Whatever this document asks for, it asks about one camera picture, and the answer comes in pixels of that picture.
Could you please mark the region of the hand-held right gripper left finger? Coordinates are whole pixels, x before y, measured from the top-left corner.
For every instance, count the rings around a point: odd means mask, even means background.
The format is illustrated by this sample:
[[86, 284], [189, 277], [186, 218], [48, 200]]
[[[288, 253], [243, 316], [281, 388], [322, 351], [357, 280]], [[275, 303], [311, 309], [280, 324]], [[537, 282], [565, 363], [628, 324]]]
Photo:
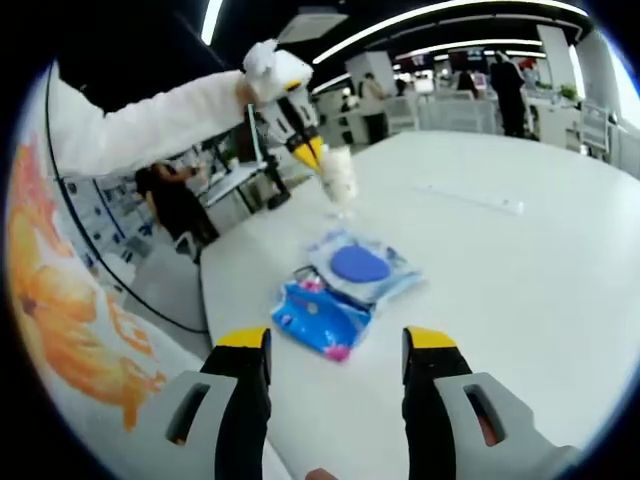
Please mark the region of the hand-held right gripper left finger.
[[271, 416], [271, 332], [235, 330], [198, 371], [185, 371], [140, 411], [137, 479], [260, 479]]

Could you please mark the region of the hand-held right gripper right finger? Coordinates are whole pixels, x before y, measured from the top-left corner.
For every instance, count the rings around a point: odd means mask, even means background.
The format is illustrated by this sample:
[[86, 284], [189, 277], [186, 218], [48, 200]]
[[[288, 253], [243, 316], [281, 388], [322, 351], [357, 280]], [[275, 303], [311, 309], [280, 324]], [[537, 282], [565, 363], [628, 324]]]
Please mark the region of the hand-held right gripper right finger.
[[412, 479], [557, 479], [577, 448], [540, 433], [532, 409], [468, 365], [447, 334], [403, 330], [402, 416]]

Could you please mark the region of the person's left hand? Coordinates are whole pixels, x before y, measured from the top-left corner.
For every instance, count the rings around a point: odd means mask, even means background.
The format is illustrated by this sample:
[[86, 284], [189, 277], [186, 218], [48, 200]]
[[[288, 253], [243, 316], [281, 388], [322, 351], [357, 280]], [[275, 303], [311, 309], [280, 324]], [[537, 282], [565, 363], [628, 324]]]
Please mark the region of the person's left hand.
[[244, 77], [242, 77], [236, 84], [235, 96], [241, 109], [244, 109], [248, 105], [261, 105], [258, 95]]

